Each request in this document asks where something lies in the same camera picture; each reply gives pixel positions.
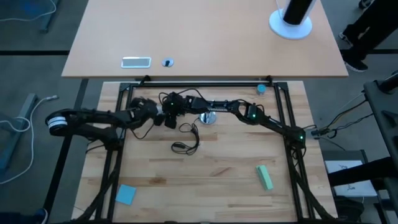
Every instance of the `green rectangular block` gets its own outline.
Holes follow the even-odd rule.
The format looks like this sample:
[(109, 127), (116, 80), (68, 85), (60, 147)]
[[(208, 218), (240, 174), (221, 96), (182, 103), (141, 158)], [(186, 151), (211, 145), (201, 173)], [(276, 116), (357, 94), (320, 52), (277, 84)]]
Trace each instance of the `green rectangular block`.
[(271, 177), (269, 176), (268, 170), (264, 165), (259, 165), (256, 167), (257, 173), (259, 174), (262, 186), (266, 190), (272, 190), (274, 185), (272, 184)]

